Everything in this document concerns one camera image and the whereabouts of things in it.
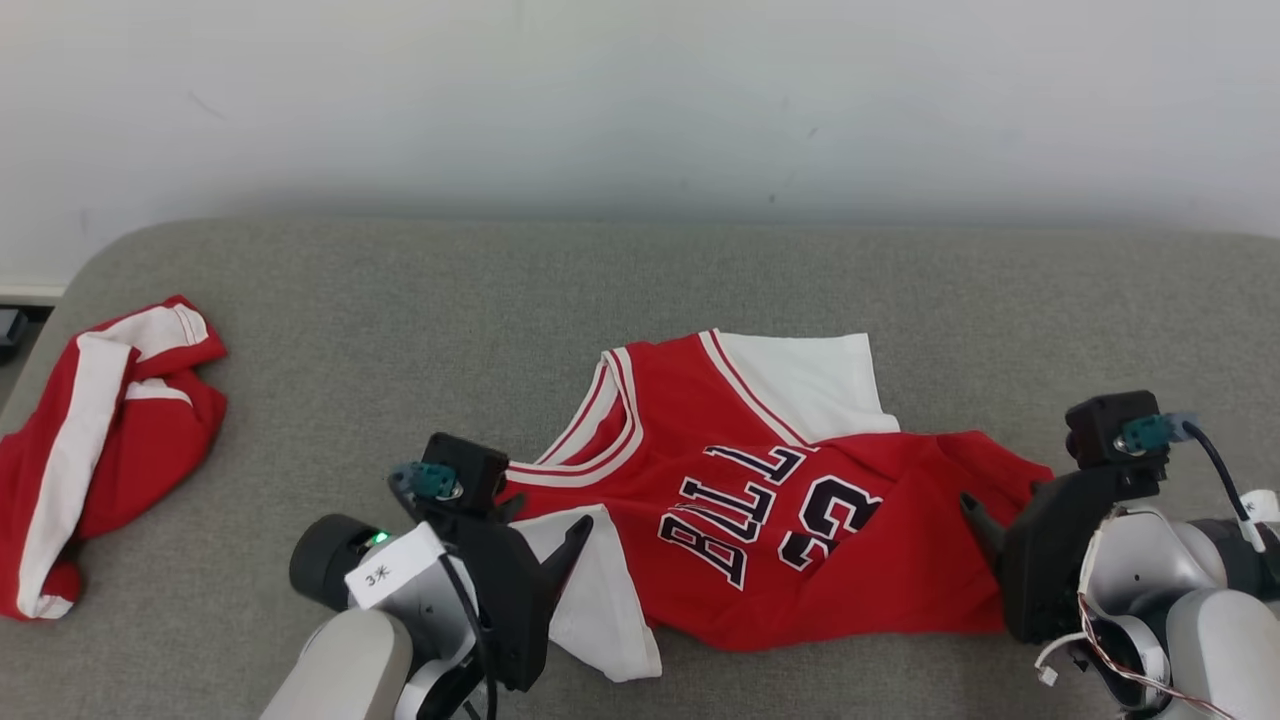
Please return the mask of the red Bulls basketball jersey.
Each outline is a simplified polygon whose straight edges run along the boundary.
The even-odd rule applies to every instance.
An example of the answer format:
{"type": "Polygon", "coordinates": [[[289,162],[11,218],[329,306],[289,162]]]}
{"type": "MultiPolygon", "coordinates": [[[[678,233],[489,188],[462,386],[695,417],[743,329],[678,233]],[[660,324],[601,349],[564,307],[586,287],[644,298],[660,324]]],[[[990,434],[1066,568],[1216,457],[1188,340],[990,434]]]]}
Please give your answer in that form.
{"type": "Polygon", "coordinates": [[[1006,527],[1050,478],[978,430],[902,430],[865,334],[712,329],[604,351],[500,500],[539,557],[591,519],[550,638],[622,683],[662,674],[658,628],[726,652],[1001,632],[963,498],[1006,527]]]}

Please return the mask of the red white-striped basketball shorts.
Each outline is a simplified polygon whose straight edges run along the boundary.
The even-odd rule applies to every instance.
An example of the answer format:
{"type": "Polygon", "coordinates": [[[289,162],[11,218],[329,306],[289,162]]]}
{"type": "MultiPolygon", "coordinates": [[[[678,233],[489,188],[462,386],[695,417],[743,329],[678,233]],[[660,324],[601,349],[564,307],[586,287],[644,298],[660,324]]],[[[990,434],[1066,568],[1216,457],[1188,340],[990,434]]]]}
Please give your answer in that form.
{"type": "Polygon", "coordinates": [[[227,347],[177,295],[76,334],[36,409],[0,438],[0,618],[51,621],[81,596],[76,546],[118,530],[206,459],[227,347]]]}

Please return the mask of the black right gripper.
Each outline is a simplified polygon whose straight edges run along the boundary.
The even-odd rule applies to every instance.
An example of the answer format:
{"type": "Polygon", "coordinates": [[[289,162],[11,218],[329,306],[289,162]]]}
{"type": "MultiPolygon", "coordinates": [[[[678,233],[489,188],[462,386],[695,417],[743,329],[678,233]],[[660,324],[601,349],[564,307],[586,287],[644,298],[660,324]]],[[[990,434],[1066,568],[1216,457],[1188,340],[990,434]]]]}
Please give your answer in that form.
{"type": "Polygon", "coordinates": [[[1110,464],[1037,487],[1006,529],[974,496],[961,493],[966,527],[991,571],[1000,571],[1004,620],[1025,644],[1080,628],[1076,592],[1091,538],[1121,501],[1158,493],[1166,462],[1110,464]]]}

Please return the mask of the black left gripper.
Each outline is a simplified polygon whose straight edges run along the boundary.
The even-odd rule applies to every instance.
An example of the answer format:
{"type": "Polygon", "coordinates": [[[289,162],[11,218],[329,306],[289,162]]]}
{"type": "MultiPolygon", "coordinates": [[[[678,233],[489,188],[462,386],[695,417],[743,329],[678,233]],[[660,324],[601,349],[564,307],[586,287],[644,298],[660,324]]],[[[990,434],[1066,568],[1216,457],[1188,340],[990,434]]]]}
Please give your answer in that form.
{"type": "Polygon", "coordinates": [[[561,543],[539,562],[509,524],[525,501],[525,493],[511,495],[488,515],[436,501],[420,503],[422,520],[442,539],[449,562],[468,577],[486,674],[518,692],[532,688],[547,662],[549,600],[541,574],[553,592],[550,603],[558,606],[594,528],[589,515],[575,519],[561,543]]]}

